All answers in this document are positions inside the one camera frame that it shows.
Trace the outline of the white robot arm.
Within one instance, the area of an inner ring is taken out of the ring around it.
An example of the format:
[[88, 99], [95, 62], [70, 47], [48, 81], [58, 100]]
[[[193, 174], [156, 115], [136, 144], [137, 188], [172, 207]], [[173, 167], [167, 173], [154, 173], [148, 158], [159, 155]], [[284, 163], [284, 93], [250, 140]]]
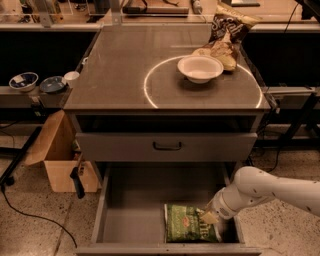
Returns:
[[261, 169], [238, 169], [233, 181], [220, 189], [207, 204], [200, 218], [208, 224], [229, 220], [242, 209], [281, 200], [320, 216], [320, 182], [274, 176]]

